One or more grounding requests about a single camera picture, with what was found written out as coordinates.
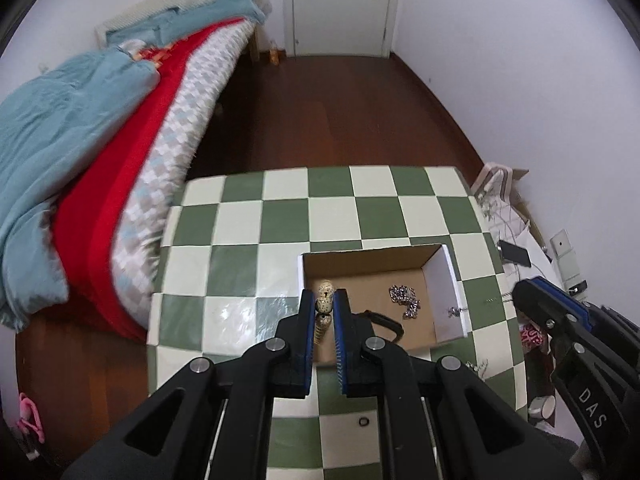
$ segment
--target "table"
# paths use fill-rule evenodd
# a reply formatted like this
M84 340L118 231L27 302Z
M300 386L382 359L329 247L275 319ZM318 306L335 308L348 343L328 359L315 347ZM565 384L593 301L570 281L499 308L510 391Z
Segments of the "table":
M521 416L527 393L520 333L485 218L456 168L296 168L201 178L174 199L162 238L148 332L149 391L190 359L239 356L298 309L296 261L309 251L445 243L468 312L453 354ZM314 367L311 394L276 399L268 478L381 478L374 399L339 393ZM370 424L361 427L366 416Z

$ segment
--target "door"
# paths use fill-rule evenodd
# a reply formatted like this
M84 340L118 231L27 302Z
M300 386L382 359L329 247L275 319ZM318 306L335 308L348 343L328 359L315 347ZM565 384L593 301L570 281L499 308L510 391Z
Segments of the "door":
M382 56L388 6L389 0L293 0L296 55Z

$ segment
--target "mattress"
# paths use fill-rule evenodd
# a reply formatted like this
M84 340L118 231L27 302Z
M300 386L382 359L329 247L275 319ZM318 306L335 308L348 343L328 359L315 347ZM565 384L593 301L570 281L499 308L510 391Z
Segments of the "mattress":
M111 252L113 285L124 310L145 329L172 197L254 29L247 20L223 27L191 55L120 217Z

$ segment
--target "metal bolt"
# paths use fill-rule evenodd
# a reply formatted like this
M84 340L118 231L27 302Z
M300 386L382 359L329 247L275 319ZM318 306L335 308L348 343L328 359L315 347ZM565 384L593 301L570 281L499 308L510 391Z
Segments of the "metal bolt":
M367 338L364 344L369 350L380 350L381 348L385 347L385 340L381 337L373 336Z
M189 368L192 372L196 372L197 374L201 374L209 370L209 360L204 357L196 357L193 361L189 363Z
M460 359L458 359L457 357L453 357L453 355L444 356L442 358L442 361L440 361L440 364L442 364L442 367L445 370L450 370L451 372L460 368L461 365Z
M277 352L278 350L282 350L286 346L286 343L284 342L284 339L272 337L271 339L267 339L264 345L267 347L267 350Z

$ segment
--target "red bed sheet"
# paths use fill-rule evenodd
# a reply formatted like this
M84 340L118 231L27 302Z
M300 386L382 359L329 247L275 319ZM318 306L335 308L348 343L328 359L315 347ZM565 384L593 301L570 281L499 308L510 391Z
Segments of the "red bed sheet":
M123 309L113 286L113 237L129 193L180 86L189 56L214 31L241 20L215 23L175 43L158 68L158 86L60 198L51 230L69 283L70 299L66 305L50 309L58 310L57 317L68 319L71 315L100 330L109 328L133 340L146 339L145 330Z

